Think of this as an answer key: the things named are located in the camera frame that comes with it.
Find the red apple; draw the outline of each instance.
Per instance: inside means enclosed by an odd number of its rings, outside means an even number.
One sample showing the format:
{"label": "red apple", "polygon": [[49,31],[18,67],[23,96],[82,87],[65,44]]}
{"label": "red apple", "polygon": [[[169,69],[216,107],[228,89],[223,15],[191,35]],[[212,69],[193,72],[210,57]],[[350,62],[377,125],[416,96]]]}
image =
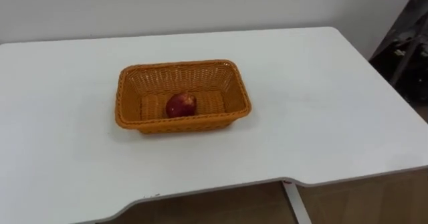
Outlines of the red apple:
{"label": "red apple", "polygon": [[165,108],[169,118],[193,116],[196,112],[196,98],[186,92],[171,97]]}

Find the floor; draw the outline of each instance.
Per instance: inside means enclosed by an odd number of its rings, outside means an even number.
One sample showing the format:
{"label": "floor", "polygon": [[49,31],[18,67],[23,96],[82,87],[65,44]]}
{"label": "floor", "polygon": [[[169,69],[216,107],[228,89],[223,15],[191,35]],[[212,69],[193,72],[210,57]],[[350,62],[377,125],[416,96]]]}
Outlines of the floor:
{"label": "floor", "polygon": [[[428,118],[428,108],[418,111]],[[312,224],[428,224],[428,170],[299,188]],[[279,182],[137,204],[103,224],[296,224]]]}

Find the white table leg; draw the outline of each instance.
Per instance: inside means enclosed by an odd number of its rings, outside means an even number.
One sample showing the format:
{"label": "white table leg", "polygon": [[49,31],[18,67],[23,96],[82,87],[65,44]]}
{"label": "white table leg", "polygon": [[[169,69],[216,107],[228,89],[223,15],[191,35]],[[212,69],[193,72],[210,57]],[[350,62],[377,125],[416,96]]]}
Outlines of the white table leg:
{"label": "white table leg", "polygon": [[312,224],[309,219],[308,212],[306,211],[305,205],[303,204],[302,198],[300,197],[299,190],[296,184],[288,183],[283,181],[282,185],[287,192],[288,199],[292,205],[294,215],[296,216],[299,224]]}

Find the white table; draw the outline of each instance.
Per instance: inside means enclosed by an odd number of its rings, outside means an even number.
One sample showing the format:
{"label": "white table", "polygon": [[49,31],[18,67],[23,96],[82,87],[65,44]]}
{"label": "white table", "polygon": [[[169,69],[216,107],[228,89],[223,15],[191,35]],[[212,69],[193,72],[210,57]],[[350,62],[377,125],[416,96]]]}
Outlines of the white table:
{"label": "white table", "polygon": [[[143,136],[114,122],[132,64],[229,59],[251,114]],[[138,201],[428,166],[428,125],[331,27],[0,45],[0,223],[81,223]]]}

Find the woven basket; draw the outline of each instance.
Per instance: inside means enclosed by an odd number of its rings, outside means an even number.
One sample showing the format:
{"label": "woven basket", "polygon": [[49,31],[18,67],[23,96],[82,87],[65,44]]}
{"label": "woven basket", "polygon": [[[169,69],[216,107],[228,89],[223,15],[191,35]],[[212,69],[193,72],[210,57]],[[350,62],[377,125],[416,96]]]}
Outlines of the woven basket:
{"label": "woven basket", "polygon": [[[180,92],[196,97],[196,115],[168,118],[165,105]],[[136,65],[120,73],[115,116],[123,128],[144,134],[214,130],[250,111],[238,69],[228,60]]]}

